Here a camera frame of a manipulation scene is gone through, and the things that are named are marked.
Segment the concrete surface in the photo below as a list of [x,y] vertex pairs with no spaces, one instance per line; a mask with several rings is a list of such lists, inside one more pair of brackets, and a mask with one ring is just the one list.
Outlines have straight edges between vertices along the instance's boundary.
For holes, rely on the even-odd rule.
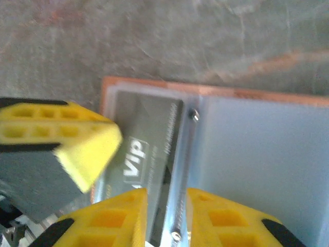
[[328,0],[1,0],[0,96],[97,110],[105,75],[329,94]]

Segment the metal screw head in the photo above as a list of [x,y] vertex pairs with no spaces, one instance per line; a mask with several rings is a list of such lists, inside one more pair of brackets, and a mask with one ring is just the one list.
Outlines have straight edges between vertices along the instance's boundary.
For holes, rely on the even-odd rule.
[[195,122],[198,122],[200,120],[199,112],[196,109],[190,110],[189,117]]
[[172,232],[171,237],[173,238],[174,241],[180,242],[181,240],[181,235],[179,232]]

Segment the gray concrete floor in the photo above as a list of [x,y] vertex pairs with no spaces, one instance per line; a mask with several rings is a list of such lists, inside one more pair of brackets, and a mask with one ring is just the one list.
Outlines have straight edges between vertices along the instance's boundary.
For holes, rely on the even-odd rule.
[[0,96],[97,110],[106,75],[329,94],[328,0],[1,0]]

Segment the screw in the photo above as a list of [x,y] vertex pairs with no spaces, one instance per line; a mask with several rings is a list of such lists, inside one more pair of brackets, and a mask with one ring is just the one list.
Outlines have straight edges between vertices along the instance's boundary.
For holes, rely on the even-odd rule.
[[189,117],[195,122],[198,122],[200,120],[199,112],[196,109],[190,110]]
[[171,237],[173,238],[174,241],[180,242],[181,236],[179,232],[172,232]]

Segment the wooden edge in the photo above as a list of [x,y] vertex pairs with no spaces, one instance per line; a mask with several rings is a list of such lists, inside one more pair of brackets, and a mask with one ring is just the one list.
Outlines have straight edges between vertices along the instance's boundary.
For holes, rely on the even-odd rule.
[[206,86],[206,85],[185,84],[185,83],[177,83],[177,82],[165,82],[165,81],[108,76],[103,78],[102,97],[100,103],[101,113],[103,113],[104,111],[105,94],[107,88],[109,86],[116,85],[120,81],[157,86],[165,89],[187,92],[190,94],[223,96],[223,97],[233,97],[233,98],[243,98],[243,99],[257,99],[257,100],[275,101],[275,102],[283,102],[283,103],[312,105],[316,107],[329,106],[328,97],[274,93],[268,91],[240,89],[233,87]]

